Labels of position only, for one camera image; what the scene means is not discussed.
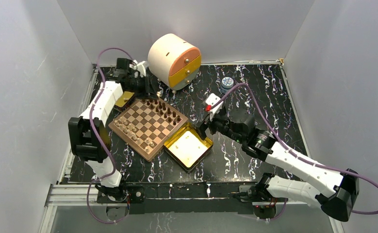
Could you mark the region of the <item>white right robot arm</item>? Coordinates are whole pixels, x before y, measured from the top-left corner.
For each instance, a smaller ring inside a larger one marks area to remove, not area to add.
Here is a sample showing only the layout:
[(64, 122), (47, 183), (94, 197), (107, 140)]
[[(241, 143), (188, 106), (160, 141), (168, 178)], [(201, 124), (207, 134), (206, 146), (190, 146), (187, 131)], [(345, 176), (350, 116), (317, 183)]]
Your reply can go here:
[(263, 201), (271, 198), (287, 198), (319, 207), (326, 215), (347, 222), (359, 194), (359, 179), (356, 171), (328, 171), (317, 163), (288, 146), (283, 147), (269, 131), (255, 126), (254, 119), (244, 109), (237, 109), (229, 116), (223, 108), (218, 113), (209, 113), (196, 124), (201, 139), (206, 130), (216, 132), (242, 145), (249, 156), (268, 164), (281, 167), (300, 178), (287, 180), (274, 174), (264, 174), (256, 185), (257, 197)]

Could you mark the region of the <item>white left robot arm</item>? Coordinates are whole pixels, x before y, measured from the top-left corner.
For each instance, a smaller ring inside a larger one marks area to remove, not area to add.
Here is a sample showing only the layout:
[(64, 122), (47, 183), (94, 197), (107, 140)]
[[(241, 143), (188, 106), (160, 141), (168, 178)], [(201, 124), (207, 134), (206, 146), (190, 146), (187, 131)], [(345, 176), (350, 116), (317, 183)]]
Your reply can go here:
[(97, 179), (91, 183), (96, 189), (116, 202), (127, 198), (128, 189), (122, 184), (122, 174), (110, 153), (106, 122), (124, 91), (143, 96), (150, 93), (147, 67), (146, 61), (118, 58), (114, 77), (100, 70), (102, 81), (97, 94), (78, 117), (72, 117), (68, 122), (71, 152), (93, 169)]

